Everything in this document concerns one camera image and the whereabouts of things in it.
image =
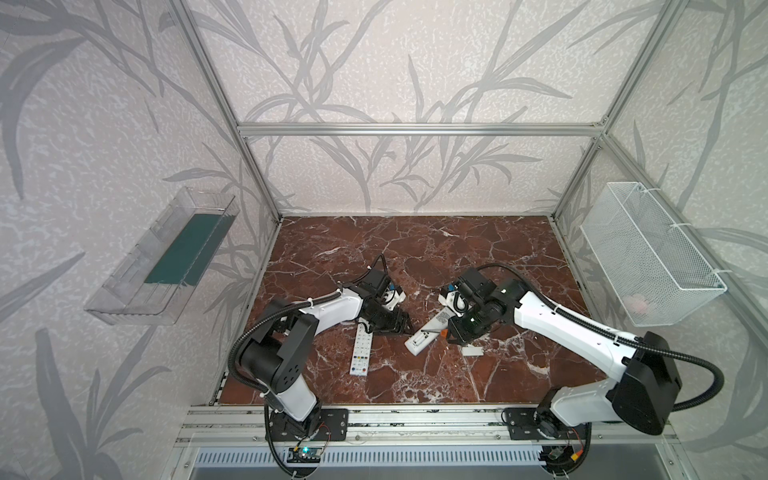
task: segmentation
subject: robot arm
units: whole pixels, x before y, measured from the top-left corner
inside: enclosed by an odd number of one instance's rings
[[[406,295],[386,271],[373,268],[375,264],[360,278],[339,285],[339,295],[332,300],[317,299],[314,304],[308,299],[309,306],[279,316],[295,304],[273,299],[257,320],[258,327],[240,342],[235,365],[263,386],[266,403],[298,438],[310,436],[319,426],[322,403],[302,375],[315,335],[357,319],[366,321],[370,333],[413,333],[408,313],[398,307]],[[274,333],[285,337],[280,341]]]
[[[609,421],[661,434],[682,387],[674,361],[649,351],[667,350],[667,342],[650,332],[639,338],[612,329],[542,297],[523,280],[509,279],[497,286],[471,268],[440,294],[440,302],[455,314],[449,320],[449,342],[466,344],[485,335],[496,322],[514,323],[560,343],[602,370],[607,377],[603,381],[553,389],[546,395],[537,409],[537,427],[543,435],[558,438],[569,427]]]

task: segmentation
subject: leaf pattern wallpaper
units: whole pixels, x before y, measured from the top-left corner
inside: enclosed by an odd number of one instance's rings
[[[156,478],[274,222],[164,2],[0,4],[0,478]],[[173,326],[83,306],[182,186],[240,215]]]
[[[727,268],[768,306],[768,2],[689,2],[612,134],[698,229]],[[608,181],[626,181],[610,154],[592,165],[559,220],[603,321],[630,328],[578,227]],[[672,416],[702,479],[763,478],[768,468],[768,355],[724,301],[659,334],[715,361],[726,388]],[[681,370],[682,396],[709,382]]]
[[[189,4],[240,122],[590,123],[661,2]],[[249,139],[281,210],[296,214],[546,214],[587,142]]]

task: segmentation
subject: transparent shelf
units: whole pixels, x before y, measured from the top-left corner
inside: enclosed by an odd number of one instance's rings
[[[85,311],[111,325],[173,325],[239,212],[232,194],[182,188]]]
[[[635,326],[672,325],[726,291],[642,184],[608,183],[581,231]]]

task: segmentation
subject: red marble surface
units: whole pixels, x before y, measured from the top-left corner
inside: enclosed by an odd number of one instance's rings
[[[266,302],[299,300],[334,290],[358,276],[380,252],[389,275],[408,295],[401,307],[418,329],[442,306],[437,291],[469,266],[488,262],[520,268],[554,301],[586,314],[584,300],[546,217],[301,217],[283,222],[249,325]],[[508,275],[485,271],[494,281]],[[485,354],[464,357],[438,338],[418,356],[406,336],[375,336],[367,377],[351,376],[356,326],[315,338],[304,370],[326,403],[538,403],[552,386],[602,379],[586,360],[532,331],[500,326],[473,342]],[[223,404],[252,404],[254,391],[227,381]]]

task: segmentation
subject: mesh basket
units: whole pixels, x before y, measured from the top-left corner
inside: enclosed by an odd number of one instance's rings
[[[672,325],[726,291],[642,184],[608,183],[581,231],[635,326]]]

